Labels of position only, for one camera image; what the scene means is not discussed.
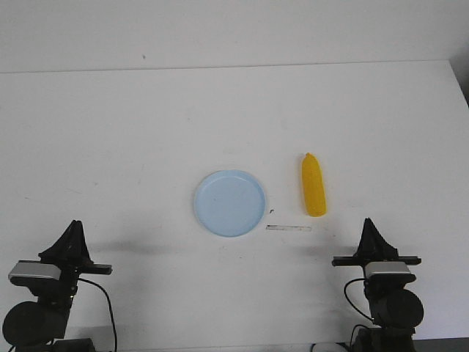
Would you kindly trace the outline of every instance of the white wall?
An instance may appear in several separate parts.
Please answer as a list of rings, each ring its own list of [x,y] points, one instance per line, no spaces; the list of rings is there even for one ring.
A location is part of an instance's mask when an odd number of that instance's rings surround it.
[[[450,59],[469,48],[467,0],[0,6],[2,72]]]
[[[7,282],[15,261],[80,219],[92,259],[114,266],[94,279],[122,350],[346,340],[361,319],[341,289],[361,270],[330,260],[371,216],[424,259],[409,285],[426,307],[416,337],[469,334],[469,119],[448,62],[4,74],[0,107],[2,317],[32,299]],[[303,209],[305,152],[322,163],[320,219]],[[240,238],[193,215],[218,169],[255,175],[274,209]],[[68,337],[111,347],[94,287],[80,286]]]

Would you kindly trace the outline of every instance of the table surface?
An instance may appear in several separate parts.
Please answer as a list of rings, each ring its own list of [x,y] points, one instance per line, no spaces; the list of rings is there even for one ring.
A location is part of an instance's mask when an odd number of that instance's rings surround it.
[[[416,339],[469,335],[469,112],[446,61],[2,74],[0,122],[0,277],[82,220],[92,259],[114,267],[87,278],[111,295],[122,350],[346,340],[361,319],[342,288],[362,273],[330,261],[355,251],[365,217],[423,259]],[[307,152],[328,198],[317,219]],[[220,169],[266,193],[239,238],[193,214]],[[350,295],[367,309],[360,284]],[[2,316],[32,299],[6,282],[0,296]],[[67,337],[112,344],[93,287],[80,284]]]
[[[414,340],[417,352],[466,352],[469,348],[469,337],[456,339],[433,339]],[[147,350],[147,352],[309,352],[310,344],[290,344],[290,345],[257,345],[240,347],[217,347],[217,348],[185,348],[185,349],[157,349]]]

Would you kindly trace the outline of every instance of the yellow corn toy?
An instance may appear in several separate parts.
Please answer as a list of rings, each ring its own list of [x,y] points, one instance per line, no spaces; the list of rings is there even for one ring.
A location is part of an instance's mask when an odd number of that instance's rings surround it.
[[[306,211],[310,216],[322,216],[326,213],[324,185],[320,163],[310,153],[303,159],[301,176],[303,179],[303,193]]]

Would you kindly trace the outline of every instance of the plate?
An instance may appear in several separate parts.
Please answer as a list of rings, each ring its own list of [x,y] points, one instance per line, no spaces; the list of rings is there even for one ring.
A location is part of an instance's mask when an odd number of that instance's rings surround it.
[[[240,170],[224,170],[206,177],[197,188],[196,216],[209,231],[235,237],[251,231],[265,212],[259,182]]]

